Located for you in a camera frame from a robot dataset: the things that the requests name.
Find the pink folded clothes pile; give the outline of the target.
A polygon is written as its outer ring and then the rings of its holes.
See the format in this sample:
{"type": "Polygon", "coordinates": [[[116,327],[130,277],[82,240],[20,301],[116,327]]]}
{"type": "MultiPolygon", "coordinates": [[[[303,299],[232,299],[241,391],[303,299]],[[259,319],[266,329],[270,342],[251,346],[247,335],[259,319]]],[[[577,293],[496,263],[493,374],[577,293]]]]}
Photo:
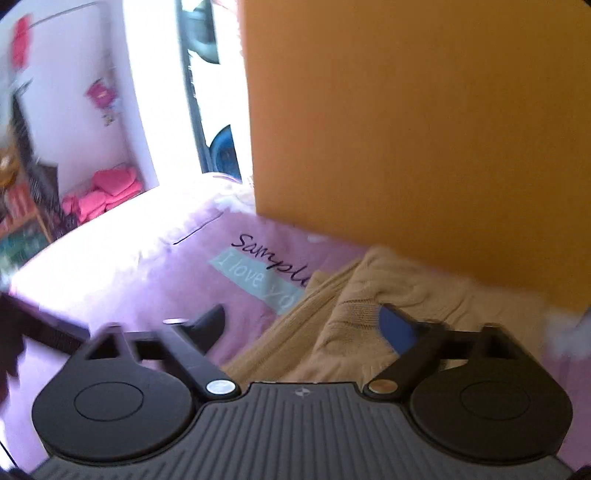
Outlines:
{"type": "Polygon", "coordinates": [[[83,195],[63,197],[65,214],[73,214],[79,224],[89,222],[142,192],[142,183],[133,167],[117,167],[93,174],[91,187],[83,195]]]}

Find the orange headboard panel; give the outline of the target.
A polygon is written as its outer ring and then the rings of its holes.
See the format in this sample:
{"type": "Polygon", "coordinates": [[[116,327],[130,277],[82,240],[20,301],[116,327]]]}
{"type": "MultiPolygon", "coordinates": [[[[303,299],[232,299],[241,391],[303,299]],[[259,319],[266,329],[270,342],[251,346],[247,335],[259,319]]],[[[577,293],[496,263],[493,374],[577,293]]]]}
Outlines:
{"type": "Polygon", "coordinates": [[[590,7],[244,1],[259,213],[590,303],[590,7]]]}

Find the purple printed bed sheet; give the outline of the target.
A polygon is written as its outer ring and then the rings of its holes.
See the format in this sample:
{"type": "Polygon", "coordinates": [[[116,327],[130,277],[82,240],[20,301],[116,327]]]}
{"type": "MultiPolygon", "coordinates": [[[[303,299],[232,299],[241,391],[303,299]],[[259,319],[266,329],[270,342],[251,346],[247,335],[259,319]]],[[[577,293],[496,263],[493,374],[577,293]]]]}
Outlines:
{"type": "Polygon", "coordinates": [[[58,239],[18,270],[10,292],[91,330],[152,330],[224,307],[208,356],[255,381],[366,383],[396,359],[378,313],[391,304],[457,330],[507,328],[568,392],[561,458],[590,461],[590,322],[539,295],[485,286],[404,258],[259,216],[221,175],[159,187],[58,239]]]}

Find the pink wall decoration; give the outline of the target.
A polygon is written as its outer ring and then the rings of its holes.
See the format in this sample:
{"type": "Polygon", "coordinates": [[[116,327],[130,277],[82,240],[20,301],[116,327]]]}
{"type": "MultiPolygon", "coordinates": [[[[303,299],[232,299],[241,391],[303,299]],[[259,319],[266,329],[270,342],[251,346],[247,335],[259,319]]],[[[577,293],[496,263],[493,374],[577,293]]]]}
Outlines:
{"type": "Polygon", "coordinates": [[[114,122],[118,97],[110,86],[102,79],[98,79],[88,87],[85,96],[101,112],[105,126],[109,126],[114,122]]]}

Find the yellow cable knit cardigan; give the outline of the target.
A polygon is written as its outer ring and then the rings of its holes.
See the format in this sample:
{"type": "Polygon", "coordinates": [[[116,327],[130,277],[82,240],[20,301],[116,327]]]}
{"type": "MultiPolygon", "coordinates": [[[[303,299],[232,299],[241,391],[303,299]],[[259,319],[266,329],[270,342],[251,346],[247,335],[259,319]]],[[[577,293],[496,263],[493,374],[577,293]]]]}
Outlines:
{"type": "Polygon", "coordinates": [[[459,331],[497,324],[538,357],[548,310],[536,294],[483,286],[373,247],[335,274],[315,273],[301,300],[223,370],[242,387],[363,386],[435,324],[459,331]]]}

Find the blue round basin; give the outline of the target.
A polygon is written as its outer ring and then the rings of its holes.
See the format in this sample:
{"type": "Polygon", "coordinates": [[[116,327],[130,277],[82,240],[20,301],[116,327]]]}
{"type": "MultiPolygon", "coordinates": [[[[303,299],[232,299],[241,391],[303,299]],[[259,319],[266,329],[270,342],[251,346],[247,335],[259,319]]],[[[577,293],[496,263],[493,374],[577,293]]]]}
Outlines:
{"type": "Polygon", "coordinates": [[[238,181],[242,179],[238,166],[238,156],[235,152],[235,143],[229,125],[216,134],[209,151],[211,151],[211,169],[214,172],[229,175],[238,181]]]}

